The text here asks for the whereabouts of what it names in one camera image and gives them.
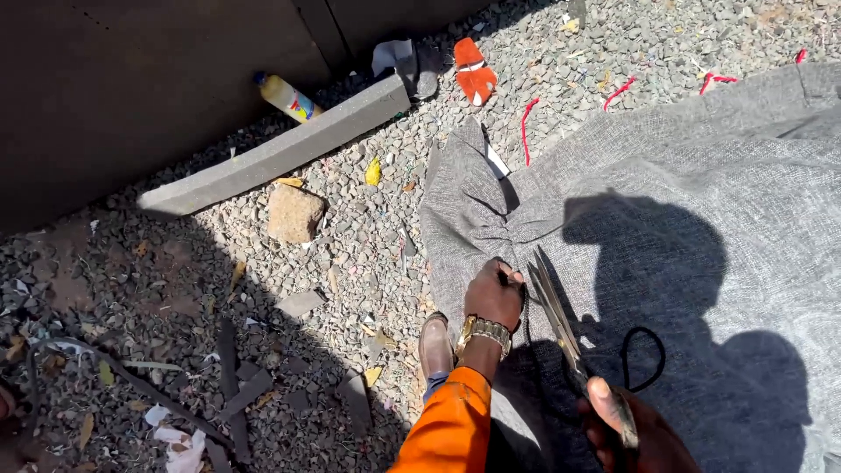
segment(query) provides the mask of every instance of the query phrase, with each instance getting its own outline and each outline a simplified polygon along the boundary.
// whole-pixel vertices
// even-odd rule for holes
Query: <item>gravel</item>
[[[697,94],[699,74],[706,70],[746,77],[789,64],[803,47],[808,61],[836,61],[841,13],[831,2],[814,5],[591,1],[587,26],[576,34],[560,32],[566,3],[491,5],[422,41],[442,51],[447,63],[437,96],[293,173],[306,182],[305,190],[327,203],[314,243],[286,245],[267,234],[273,184],[176,221],[154,221],[133,205],[144,190],[226,159],[231,147],[241,154],[292,126],[275,114],[44,233],[6,238],[0,247],[3,307],[23,310],[0,320],[3,345],[11,346],[11,337],[21,330],[31,337],[89,342],[108,332],[113,336],[99,345],[122,359],[181,366],[186,379],[177,371],[137,371],[211,419],[224,400],[220,365],[205,358],[214,351],[218,315],[231,315],[239,327],[241,359],[275,377],[276,395],[246,414],[254,460],[244,470],[384,470],[420,416],[425,388],[416,340],[435,306],[416,210],[433,140],[445,141],[473,114],[516,171],[523,168],[520,120],[535,97],[540,102],[526,127],[532,159],[540,159],[541,151],[577,130],[590,114],[604,113],[600,108],[607,95],[631,75],[637,81],[611,104],[610,113]],[[472,29],[479,22],[485,23],[481,32]],[[450,53],[465,35],[476,40],[499,79],[482,108],[469,105],[454,79]],[[583,52],[568,59],[577,51]],[[362,73],[347,77],[316,94],[316,101],[330,107],[369,81]],[[383,163],[382,182],[365,184],[368,161],[384,160],[389,153],[394,162]],[[415,187],[403,191],[409,182]],[[99,221],[95,234],[92,221]],[[417,246],[405,271],[399,260],[403,228]],[[236,261],[246,262],[247,271],[227,303]],[[274,308],[278,299],[310,289],[322,291],[327,302],[301,317]],[[260,323],[246,327],[246,317]],[[370,327],[362,326],[365,320]],[[380,328],[396,346],[369,359],[369,330]],[[349,369],[363,372],[371,366],[383,366],[369,394],[374,430],[355,438],[335,389]],[[88,355],[67,355],[63,369],[41,371],[50,408],[42,412],[40,432],[56,471],[88,462],[99,471],[162,468],[163,445],[151,440],[142,412],[129,408],[143,396],[124,380],[103,386],[98,363]],[[28,389],[21,364],[3,364],[2,376]],[[79,431],[88,412],[95,427],[80,450]],[[193,431],[182,420],[171,422]]]

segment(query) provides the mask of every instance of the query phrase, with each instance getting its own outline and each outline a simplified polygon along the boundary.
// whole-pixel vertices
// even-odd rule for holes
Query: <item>gold wristwatch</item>
[[[476,314],[470,314],[464,319],[462,335],[458,338],[456,355],[461,358],[464,346],[468,344],[471,337],[487,337],[502,345],[502,356],[500,361],[508,356],[511,350],[511,334],[504,325],[485,320]]]

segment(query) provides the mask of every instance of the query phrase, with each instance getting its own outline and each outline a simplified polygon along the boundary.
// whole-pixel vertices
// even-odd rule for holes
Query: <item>bottle cap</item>
[[[266,75],[265,71],[259,71],[258,73],[254,74],[254,83],[257,85],[262,85],[266,83],[268,76]]]

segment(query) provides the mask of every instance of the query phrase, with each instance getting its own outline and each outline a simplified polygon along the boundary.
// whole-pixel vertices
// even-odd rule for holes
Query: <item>gray upholstery fabric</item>
[[[663,375],[638,395],[703,470],[837,468],[839,84],[839,64],[802,64],[679,104],[598,113],[502,183],[468,119],[431,159],[420,209],[453,336],[482,264],[499,256],[525,273],[539,243],[596,374],[622,384],[632,327],[663,340]],[[598,471],[553,340],[528,300],[492,415],[524,470]],[[631,385],[659,360],[643,335],[628,358]]]

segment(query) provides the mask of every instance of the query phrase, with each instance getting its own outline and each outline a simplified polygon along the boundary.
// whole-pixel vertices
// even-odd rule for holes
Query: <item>plastic bottle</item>
[[[267,102],[301,123],[312,120],[324,111],[278,76],[258,72],[254,74],[254,82],[260,87],[260,95]]]

